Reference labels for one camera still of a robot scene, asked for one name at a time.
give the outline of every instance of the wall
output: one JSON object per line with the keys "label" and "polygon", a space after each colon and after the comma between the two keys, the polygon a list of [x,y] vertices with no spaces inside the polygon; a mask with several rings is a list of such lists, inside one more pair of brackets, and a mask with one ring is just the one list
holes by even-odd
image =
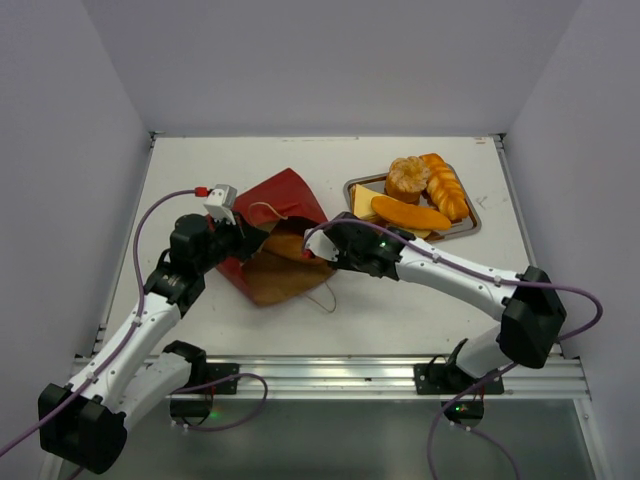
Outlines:
{"label": "wall", "polygon": [[[149,137],[83,5],[0,2],[0,444],[95,335]],[[0,460],[34,479],[37,436]]]}
{"label": "wall", "polygon": [[172,135],[504,132],[580,0],[84,0]]}
{"label": "wall", "polygon": [[[584,361],[620,479],[640,478],[639,18],[637,0],[584,0],[507,136],[538,262],[604,301],[601,325],[565,347]],[[566,298],[570,326],[593,314]]]}

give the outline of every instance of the croissant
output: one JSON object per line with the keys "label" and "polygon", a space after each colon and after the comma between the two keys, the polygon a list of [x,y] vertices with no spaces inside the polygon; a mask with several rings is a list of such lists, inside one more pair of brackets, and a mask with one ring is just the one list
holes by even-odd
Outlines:
{"label": "croissant", "polygon": [[405,203],[420,199],[427,185],[429,170],[418,157],[397,158],[389,167],[385,182],[387,195]]}
{"label": "croissant", "polygon": [[420,158],[429,169],[427,193],[438,210],[452,222],[468,217],[469,207],[464,190],[455,173],[436,153],[421,155]]}

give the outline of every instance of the tabletop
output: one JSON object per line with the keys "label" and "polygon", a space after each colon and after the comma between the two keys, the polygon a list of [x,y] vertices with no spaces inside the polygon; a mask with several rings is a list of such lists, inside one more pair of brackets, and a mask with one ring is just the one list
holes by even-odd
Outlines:
{"label": "tabletop", "polygon": [[[309,185],[328,218],[348,210],[343,186],[384,172],[397,157],[435,152],[453,166],[482,222],[468,237],[438,247],[475,262],[524,271],[529,262],[500,158],[490,137],[158,138],[136,223],[161,196],[180,189],[233,185],[239,194],[290,167]],[[205,214],[202,199],[179,197],[145,224],[140,260],[146,278],[168,247],[175,220]],[[338,272],[329,280],[336,311],[303,296],[258,308],[217,271],[182,321],[152,353],[183,340],[211,355],[398,355],[450,353],[463,338],[495,323],[483,312],[424,286]],[[309,293],[331,306],[326,286]],[[131,241],[109,314],[105,340],[137,301]]]}

